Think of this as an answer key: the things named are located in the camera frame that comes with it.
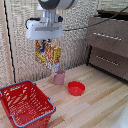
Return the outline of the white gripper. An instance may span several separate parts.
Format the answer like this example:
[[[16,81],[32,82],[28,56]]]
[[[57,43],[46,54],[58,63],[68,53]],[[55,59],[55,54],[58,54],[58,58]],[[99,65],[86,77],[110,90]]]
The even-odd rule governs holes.
[[[30,40],[61,38],[63,35],[63,25],[61,23],[47,24],[41,21],[28,20],[26,26],[26,38]]]

